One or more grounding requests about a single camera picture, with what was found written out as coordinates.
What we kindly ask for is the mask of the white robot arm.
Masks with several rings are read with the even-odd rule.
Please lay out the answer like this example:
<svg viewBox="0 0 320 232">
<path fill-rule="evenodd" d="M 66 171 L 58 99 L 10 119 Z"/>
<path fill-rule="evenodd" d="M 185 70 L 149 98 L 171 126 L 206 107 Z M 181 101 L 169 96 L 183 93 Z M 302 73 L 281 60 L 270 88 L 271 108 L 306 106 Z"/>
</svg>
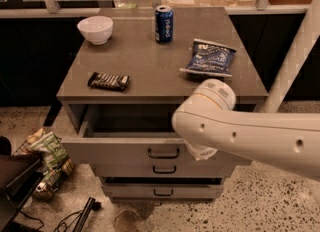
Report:
<svg viewBox="0 0 320 232">
<path fill-rule="evenodd" d="M 320 179 L 319 114 L 239 112 L 235 102 L 230 86 L 208 79 L 176 109 L 172 126 L 194 157 L 213 148 Z"/>
</svg>

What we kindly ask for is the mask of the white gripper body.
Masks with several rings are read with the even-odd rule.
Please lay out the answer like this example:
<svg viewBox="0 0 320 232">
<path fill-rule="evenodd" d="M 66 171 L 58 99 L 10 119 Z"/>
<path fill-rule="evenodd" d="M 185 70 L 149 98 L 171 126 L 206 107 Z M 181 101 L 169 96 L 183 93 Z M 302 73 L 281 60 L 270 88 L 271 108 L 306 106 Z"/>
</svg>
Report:
<svg viewBox="0 0 320 232">
<path fill-rule="evenodd" d="M 208 160 L 217 153 L 217 149 L 184 141 L 189 153 L 197 160 Z"/>
</svg>

